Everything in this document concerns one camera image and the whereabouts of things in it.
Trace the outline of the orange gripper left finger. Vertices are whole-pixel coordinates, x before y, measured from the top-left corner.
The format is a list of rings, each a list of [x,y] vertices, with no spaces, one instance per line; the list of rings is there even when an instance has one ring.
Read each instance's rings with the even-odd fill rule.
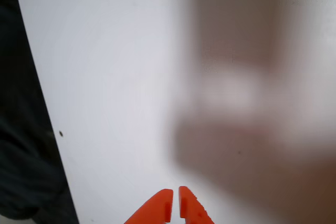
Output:
[[[164,224],[171,222],[173,190],[162,189],[147,200],[125,224]]]

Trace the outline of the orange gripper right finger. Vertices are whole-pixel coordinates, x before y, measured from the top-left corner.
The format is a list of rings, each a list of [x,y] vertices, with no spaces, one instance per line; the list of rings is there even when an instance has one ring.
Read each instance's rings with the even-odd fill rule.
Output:
[[[186,186],[178,189],[180,217],[186,224],[214,224],[197,197]]]

